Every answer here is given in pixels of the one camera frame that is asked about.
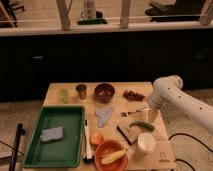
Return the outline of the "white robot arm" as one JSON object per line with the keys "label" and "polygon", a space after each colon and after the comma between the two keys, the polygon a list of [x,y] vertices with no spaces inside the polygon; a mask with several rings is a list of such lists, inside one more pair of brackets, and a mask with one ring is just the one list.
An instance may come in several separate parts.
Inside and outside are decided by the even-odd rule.
{"label": "white robot arm", "polygon": [[196,120],[213,135],[213,107],[184,93],[183,81],[177,75],[160,77],[153,82],[153,91],[147,97],[152,109],[160,109],[170,102]]}

